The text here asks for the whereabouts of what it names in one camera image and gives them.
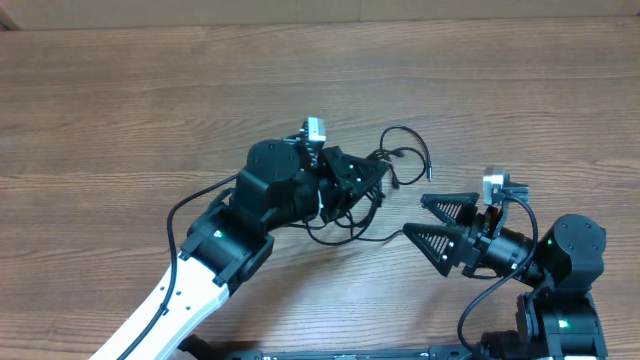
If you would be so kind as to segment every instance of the wood grain surface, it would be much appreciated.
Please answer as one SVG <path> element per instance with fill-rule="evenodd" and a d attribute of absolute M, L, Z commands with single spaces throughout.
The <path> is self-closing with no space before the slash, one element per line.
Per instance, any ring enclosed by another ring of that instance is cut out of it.
<path fill-rule="evenodd" d="M 640 358 L 640 18 L 4 32 L 0 49 L 0 358 L 96 351 L 167 267 L 170 207 L 308 115 L 353 155 L 392 124 L 426 139 L 434 182 L 389 191 L 371 236 L 434 223 L 421 194 L 480 191 L 491 164 L 531 186 L 542 233 L 566 213 L 606 227 L 593 295 L 611 358 Z M 207 201 L 178 214 L 178 234 Z M 531 231 L 519 210 L 508 226 Z M 404 237 L 326 248 L 273 235 L 202 338 L 269 351 L 456 343 L 490 284 L 442 278 Z M 515 328 L 525 290 L 489 297 L 467 336 Z"/>

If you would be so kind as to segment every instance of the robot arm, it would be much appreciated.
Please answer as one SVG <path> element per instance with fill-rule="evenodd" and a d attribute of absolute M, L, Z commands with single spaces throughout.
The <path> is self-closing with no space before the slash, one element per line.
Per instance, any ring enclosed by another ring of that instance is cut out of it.
<path fill-rule="evenodd" d="M 327 223 L 343 217 L 363 196 L 379 196 L 375 192 L 380 192 L 389 165 L 343 154 L 339 147 L 323 149 L 325 140 L 322 120 L 308 118 L 296 135 L 253 145 L 235 189 L 223 191 L 191 225 L 173 259 L 177 271 L 172 293 L 167 294 L 170 266 L 92 359 L 166 359 L 271 255 L 274 240 L 269 231 L 317 216 Z M 136 339 L 139 343 L 132 345 Z"/>
<path fill-rule="evenodd" d="M 605 229 L 584 216 L 565 215 L 537 243 L 504 227 L 509 201 L 526 204 L 528 187 L 511 182 L 502 167 L 489 168 L 483 185 L 488 205 L 484 214 L 477 212 L 477 193 L 425 194 L 423 207 L 444 225 L 405 224 L 403 228 L 445 277 L 452 266 L 464 263 L 462 274 L 467 277 L 475 278 L 475 271 L 484 267 L 497 277 L 512 277 L 534 288 L 518 296 L 517 332 L 485 333 L 476 348 L 468 350 L 480 359 L 604 359 L 604 335 L 589 291 L 604 271 Z M 462 323 L 473 306 L 458 324 L 465 346 Z"/>

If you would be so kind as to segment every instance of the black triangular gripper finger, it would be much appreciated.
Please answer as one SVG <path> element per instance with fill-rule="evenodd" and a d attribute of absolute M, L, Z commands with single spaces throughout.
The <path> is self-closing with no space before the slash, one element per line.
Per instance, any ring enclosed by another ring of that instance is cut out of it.
<path fill-rule="evenodd" d="M 440 225 L 404 224 L 405 236 L 429 259 L 442 276 L 458 265 L 456 253 L 465 234 L 462 228 Z"/>
<path fill-rule="evenodd" d="M 424 194 L 422 207 L 446 225 L 468 226 L 478 209 L 478 193 Z"/>

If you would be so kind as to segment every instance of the black cable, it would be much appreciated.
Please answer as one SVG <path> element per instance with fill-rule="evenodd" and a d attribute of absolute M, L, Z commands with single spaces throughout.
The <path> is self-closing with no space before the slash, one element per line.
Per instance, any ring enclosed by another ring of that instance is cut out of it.
<path fill-rule="evenodd" d="M 548 287 L 548 285 L 544 281 L 541 281 L 538 286 L 533 288 L 533 291 L 529 293 L 529 296 L 527 296 L 527 306 L 525 307 L 526 311 L 529 311 L 533 299 L 540 293 L 540 291 L 542 291 L 542 289 L 546 287 Z"/>
<path fill-rule="evenodd" d="M 322 230 L 326 226 L 327 226 L 327 224 L 320 225 L 320 226 L 309 226 L 309 228 L 311 228 L 311 230 Z M 304 224 L 286 224 L 283 227 L 290 227 L 290 228 L 294 228 L 294 229 L 306 229 L 307 228 Z"/>
<path fill-rule="evenodd" d="M 511 274 L 498 280 L 495 284 L 491 285 L 488 289 L 486 289 L 480 295 L 478 295 L 478 297 L 476 297 L 469 304 L 469 306 L 467 306 L 467 308 L 464 310 L 464 312 L 460 316 L 460 320 L 458 320 L 458 339 L 460 339 L 460 343 L 462 343 L 462 345 L 464 345 L 464 347 L 466 347 L 471 352 L 475 352 L 476 350 L 471 346 L 471 344 L 467 342 L 467 340 L 464 338 L 464 335 L 462 334 L 462 327 L 464 326 L 465 319 L 467 318 L 467 316 L 469 316 L 471 311 L 473 311 L 473 309 L 479 303 L 482 302 L 482 300 L 484 300 L 487 296 L 491 295 L 491 293 L 493 293 L 496 289 L 502 286 L 502 284 L 511 280 L 512 278 L 520 274 L 523 270 L 525 270 L 529 265 L 529 263 L 531 262 L 531 260 L 533 259 L 533 255 L 535 254 L 536 249 L 538 247 L 538 221 L 536 220 L 536 216 L 533 213 L 533 210 L 531 209 L 529 204 L 527 204 L 526 202 L 524 202 L 523 200 L 521 200 L 516 196 L 507 195 L 506 199 L 520 204 L 520 206 L 522 206 L 527 212 L 527 214 L 529 215 L 529 219 L 531 220 L 531 228 L 533 230 L 533 237 L 532 237 L 533 244 L 531 246 L 531 250 L 527 254 L 527 257 L 524 259 L 523 262 L 520 263 L 520 265 L 518 265 L 518 267 Z M 487 356 L 485 354 L 479 353 L 479 355 L 482 359 L 493 359 L 492 357 Z"/>
<path fill-rule="evenodd" d="M 162 316 L 162 314 L 164 313 L 165 309 L 167 308 L 167 305 L 169 304 L 169 300 L 171 299 L 171 294 L 173 293 L 173 289 L 176 285 L 176 277 L 177 277 L 177 269 L 178 269 L 178 254 L 176 251 L 176 241 L 173 235 L 173 216 L 175 215 L 176 211 L 178 211 L 178 209 L 180 209 L 182 206 L 184 206 L 186 203 L 190 202 L 191 200 L 198 198 L 204 194 L 210 193 L 213 190 L 216 190 L 217 188 L 230 183 L 231 181 L 235 180 L 237 176 L 238 174 L 232 175 L 215 185 L 209 186 L 206 189 L 200 190 L 195 194 L 187 196 L 186 198 L 180 200 L 180 202 L 175 204 L 173 208 L 171 208 L 171 211 L 169 211 L 169 215 L 167 215 L 167 234 L 169 236 L 169 252 L 171 255 L 171 276 L 169 278 L 169 286 L 167 287 L 167 293 L 164 296 L 164 300 L 162 300 L 162 303 L 160 303 L 160 307 L 158 308 L 158 311 L 156 311 L 151 321 L 149 321 L 149 324 L 147 324 L 147 326 L 144 328 L 144 330 L 142 330 L 140 335 L 138 335 L 138 337 L 131 343 L 131 345 L 129 345 L 129 347 L 122 353 L 122 355 L 118 357 L 118 360 L 126 359 L 127 356 L 129 356 L 133 352 L 133 350 L 135 350 L 136 346 L 138 346 L 142 342 L 145 336 L 147 336 L 147 334 L 151 331 L 153 326 L 158 322 L 158 319 L 160 319 L 160 316 Z M 227 189 L 224 193 L 221 193 L 214 201 L 222 201 L 222 199 L 227 195 L 229 195 L 230 192 L 231 192 L 230 189 Z"/>
<path fill-rule="evenodd" d="M 415 148 L 412 147 L 408 147 L 408 146 L 404 146 L 404 147 L 399 147 L 397 149 L 393 149 L 393 150 L 387 150 L 384 148 L 384 137 L 385 135 L 394 129 L 400 129 L 400 130 L 404 130 L 408 133 L 410 133 L 411 135 L 413 135 L 418 142 L 420 143 L 420 145 L 422 146 L 422 149 L 424 151 L 425 155 L 422 155 L 422 153 L 420 151 L 418 151 Z M 418 157 L 420 158 L 420 161 L 422 163 L 422 171 L 420 172 L 420 174 L 418 174 L 418 176 L 416 176 L 414 179 L 412 179 L 411 181 L 408 182 L 403 182 L 400 181 L 398 179 L 398 176 L 393 168 L 393 165 L 391 165 L 391 159 L 390 156 L 395 156 L 395 157 L 402 157 L 403 155 L 403 151 L 410 151 L 415 153 L 416 155 L 418 155 Z M 379 148 L 374 150 L 369 156 L 367 156 L 368 160 L 373 160 L 373 159 L 377 159 L 377 160 L 383 160 L 386 161 L 389 164 L 389 169 L 391 171 L 391 175 L 392 175 L 392 186 L 394 188 L 398 188 L 400 185 L 411 185 L 415 182 L 417 182 L 418 180 L 420 180 L 420 178 L 422 176 L 424 176 L 425 174 L 427 175 L 427 179 L 429 181 L 431 181 L 431 156 L 429 154 L 429 149 L 427 148 L 427 144 L 425 143 L 424 139 L 422 139 L 422 137 L 415 132 L 413 129 L 404 126 L 404 125 L 395 125 L 395 126 L 390 126 L 388 128 L 386 128 L 383 132 L 382 135 L 380 135 L 380 144 L 379 144 Z M 367 192 L 365 194 L 365 196 L 369 199 L 369 201 L 371 201 L 371 207 L 369 208 L 369 212 L 367 213 L 367 215 L 360 221 L 355 222 L 353 220 L 353 216 L 351 214 L 351 211 L 347 211 L 345 213 L 345 217 L 347 218 L 347 220 L 349 220 L 349 224 L 343 224 L 340 221 L 338 221 L 338 219 L 335 219 L 333 221 L 334 224 L 336 224 L 336 226 L 343 228 L 343 229 L 349 229 L 349 238 L 342 240 L 342 241 L 338 241 L 338 242 L 326 242 L 326 241 L 322 241 L 320 239 L 318 239 L 317 237 L 315 237 L 313 235 L 313 233 L 311 233 L 311 230 L 318 230 L 318 228 L 314 228 L 312 226 L 309 226 L 308 224 L 306 224 L 305 228 L 307 229 L 307 233 L 309 233 L 309 236 L 311 237 L 312 240 L 314 240 L 315 242 L 322 244 L 322 245 L 327 245 L 327 246 L 338 246 L 338 245 L 344 245 L 344 244 L 348 244 L 354 240 L 362 240 L 362 241 L 370 241 L 370 242 L 385 242 L 385 241 L 389 241 L 393 238 L 395 238 L 396 236 L 402 234 L 402 230 L 396 230 L 394 231 L 391 235 L 385 237 L 385 238 L 380 238 L 380 239 L 372 239 L 372 238 L 362 238 L 361 235 L 364 233 L 364 231 L 367 230 L 367 228 L 371 225 L 373 218 L 376 214 L 377 209 L 382 206 L 382 199 L 384 198 L 384 194 L 382 193 L 382 184 L 381 182 L 378 182 L 376 184 L 376 186 L 374 186 L 371 189 L 371 193 Z M 361 230 L 357 233 L 354 234 L 354 229 L 355 228 L 361 228 Z"/>
<path fill-rule="evenodd" d="M 427 180 L 431 181 L 432 176 L 433 176 L 433 169 L 431 167 L 431 154 L 429 154 L 429 148 L 427 147 L 427 144 L 425 143 L 424 139 L 422 139 L 422 137 L 413 129 L 411 129 L 410 127 L 404 126 L 404 125 L 394 125 L 394 126 L 390 126 L 388 128 L 386 128 L 383 132 L 382 135 L 380 135 L 380 146 L 379 146 L 379 150 L 382 152 L 384 151 L 384 136 L 391 130 L 395 130 L 395 129 L 400 129 L 400 130 L 404 130 L 406 132 L 408 132 L 409 134 L 413 135 L 416 140 L 418 140 L 418 142 L 420 143 L 420 145 L 422 146 L 422 150 L 424 151 L 425 155 L 426 155 L 426 159 L 425 157 L 422 156 L 422 154 L 420 154 L 419 151 L 417 151 L 414 148 L 409 148 L 409 147 L 404 147 L 404 148 L 398 148 L 395 150 L 392 150 L 391 152 L 402 152 L 402 150 L 407 150 L 407 151 L 412 151 L 415 152 L 416 154 L 418 154 L 420 156 L 420 160 L 422 160 L 422 172 L 420 172 L 420 175 L 418 175 L 416 178 L 414 178 L 411 181 L 408 182 L 401 182 L 398 179 L 398 176 L 396 175 L 395 170 L 393 169 L 393 167 L 391 167 L 391 174 L 393 176 L 393 178 L 395 179 L 395 181 L 397 181 L 397 183 L 399 185 L 411 185 L 413 183 L 415 183 L 416 181 L 420 180 L 420 178 L 425 175 L 427 175 Z"/>

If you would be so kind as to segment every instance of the white arm segment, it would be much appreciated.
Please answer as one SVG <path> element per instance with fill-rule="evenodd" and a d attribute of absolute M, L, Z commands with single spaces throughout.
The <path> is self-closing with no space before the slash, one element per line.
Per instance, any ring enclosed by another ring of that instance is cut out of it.
<path fill-rule="evenodd" d="M 171 267 L 167 269 L 160 283 L 144 303 L 91 357 L 91 360 L 117 359 L 138 337 L 158 311 L 166 295 L 170 270 Z M 178 258 L 177 275 L 175 289 L 167 306 L 169 311 L 158 319 L 156 325 L 127 357 L 128 360 L 168 358 L 200 322 L 220 308 L 229 298 L 227 285 L 221 288 L 216 286 L 212 282 L 216 276 L 213 271 L 194 257 L 186 261 Z"/>

